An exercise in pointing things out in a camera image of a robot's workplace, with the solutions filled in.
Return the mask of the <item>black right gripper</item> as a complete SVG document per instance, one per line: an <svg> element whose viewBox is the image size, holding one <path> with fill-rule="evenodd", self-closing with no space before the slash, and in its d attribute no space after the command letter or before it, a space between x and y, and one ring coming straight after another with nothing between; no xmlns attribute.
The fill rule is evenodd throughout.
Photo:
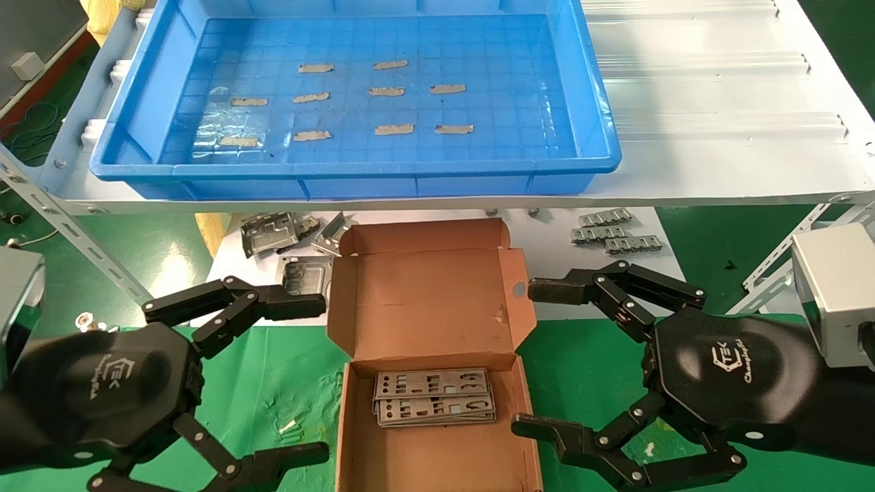
<svg viewBox="0 0 875 492"><path fill-rule="evenodd" d="M594 305L635 342L651 341L652 388L662 394L647 393L599 432L522 412L511 420L513 434L549 442L560 463L596 472L616 491L728 482L747 465L728 441L759 450L801 450L818 432L813 399L821 356L804 327L706 314L699 311L707 299L703 289L625 260L597 270L572 269L563 278L532 278L528 298ZM675 314L656 325L644 301ZM646 464L629 458L624 445L656 418L703 446L704 454Z"/></svg>

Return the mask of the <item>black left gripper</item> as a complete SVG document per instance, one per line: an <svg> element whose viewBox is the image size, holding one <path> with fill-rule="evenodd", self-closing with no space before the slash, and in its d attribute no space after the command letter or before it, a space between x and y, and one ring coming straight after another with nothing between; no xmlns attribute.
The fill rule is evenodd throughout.
<svg viewBox="0 0 875 492"><path fill-rule="evenodd" d="M193 416L205 383L200 358L215 357L260 320L318 318L326 313L323 294L228 276L150 300L142 311L152 324L135 331L27 344L14 370L16 472L112 460L88 491L169 491L129 474L179 437L215 470L203 491L275 491L293 468L328 461L325 442L237 459ZM207 314L212 320L191 343L170 328Z"/></svg>

